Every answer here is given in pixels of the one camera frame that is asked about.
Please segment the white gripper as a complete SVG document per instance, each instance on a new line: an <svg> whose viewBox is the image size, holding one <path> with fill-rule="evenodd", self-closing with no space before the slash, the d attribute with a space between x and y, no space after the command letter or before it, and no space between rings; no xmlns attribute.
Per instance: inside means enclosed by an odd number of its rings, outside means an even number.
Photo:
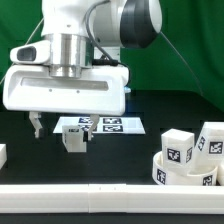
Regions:
<svg viewBox="0 0 224 224"><path fill-rule="evenodd" d="M30 111L36 138L43 130L40 112L89 114L92 124L83 136L89 142L99 115L124 113L128 79L125 67L95 66L77 79L52 77L47 66L14 65L6 73L3 104L8 110Z"/></svg>

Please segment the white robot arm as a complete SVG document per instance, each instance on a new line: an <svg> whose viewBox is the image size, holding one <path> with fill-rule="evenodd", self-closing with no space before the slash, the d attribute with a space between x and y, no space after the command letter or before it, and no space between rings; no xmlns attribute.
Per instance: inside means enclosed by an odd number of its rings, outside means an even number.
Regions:
<svg viewBox="0 0 224 224"><path fill-rule="evenodd" d="M108 47L146 48L162 27L159 0L42 0L38 42L10 52L3 104L28 111L36 130L42 112L101 115L125 111L129 69Z"/></svg>

